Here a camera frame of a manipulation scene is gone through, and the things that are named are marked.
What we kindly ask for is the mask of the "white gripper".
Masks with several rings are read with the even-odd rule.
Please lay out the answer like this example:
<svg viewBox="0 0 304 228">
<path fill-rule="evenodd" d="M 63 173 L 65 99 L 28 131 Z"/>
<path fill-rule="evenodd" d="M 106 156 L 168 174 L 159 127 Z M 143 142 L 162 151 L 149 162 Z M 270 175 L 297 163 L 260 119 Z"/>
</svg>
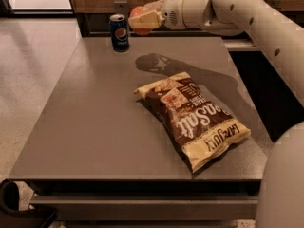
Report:
<svg viewBox="0 0 304 228">
<path fill-rule="evenodd" d="M 133 9 L 128 18 L 129 26 L 133 29 L 158 29 L 164 21 L 169 29 L 184 30 L 183 2 L 184 0 L 158 0 L 145 4 L 144 10 Z"/>
</svg>

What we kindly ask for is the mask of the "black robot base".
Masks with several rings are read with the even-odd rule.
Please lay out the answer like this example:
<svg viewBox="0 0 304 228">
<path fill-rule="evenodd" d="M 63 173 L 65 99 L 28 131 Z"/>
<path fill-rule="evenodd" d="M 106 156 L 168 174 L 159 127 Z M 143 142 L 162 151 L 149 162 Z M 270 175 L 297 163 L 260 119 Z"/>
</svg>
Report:
<svg viewBox="0 0 304 228">
<path fill-rule="evenodd" d="M 46 206 L 19 209 L 19 189 L 15 182 L 0 183 L 0 228 L 48 228 L 56 220 L 56 210 Z"/>
</svg>

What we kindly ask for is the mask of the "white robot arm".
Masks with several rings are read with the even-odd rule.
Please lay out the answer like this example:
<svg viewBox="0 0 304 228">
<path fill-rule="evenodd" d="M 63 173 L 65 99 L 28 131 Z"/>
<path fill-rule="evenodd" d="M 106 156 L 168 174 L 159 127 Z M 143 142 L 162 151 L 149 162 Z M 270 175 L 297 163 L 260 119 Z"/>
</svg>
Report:
<svg viewBox="0 0 304 228">
<path fill-rule="evenodd" d="M 128 23 L 137 33 L 160 26 L 244 31 L 304 105 L 304 28 L 264 0 L 159 0 L 133 9 Z M 256 228 L 304 228 L 304 122 L 286 130 L 268 156 Z"/>
</svg>

